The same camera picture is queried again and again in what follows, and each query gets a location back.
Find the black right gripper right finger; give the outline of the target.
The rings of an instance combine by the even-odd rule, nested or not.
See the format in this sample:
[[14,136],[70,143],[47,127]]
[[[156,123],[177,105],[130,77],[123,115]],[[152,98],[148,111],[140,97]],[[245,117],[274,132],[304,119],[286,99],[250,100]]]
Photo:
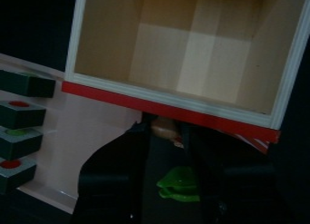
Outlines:
[[184,123],[181,132],[198,180],[205,224],[292,224],[268,156],[213,129]]

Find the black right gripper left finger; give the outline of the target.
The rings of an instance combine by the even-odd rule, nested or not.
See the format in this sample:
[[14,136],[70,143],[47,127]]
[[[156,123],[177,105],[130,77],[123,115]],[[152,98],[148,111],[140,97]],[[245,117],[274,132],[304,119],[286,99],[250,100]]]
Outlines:
[[89,158],[79,174],[71,224],[142,224],[152,121],[142,121]]

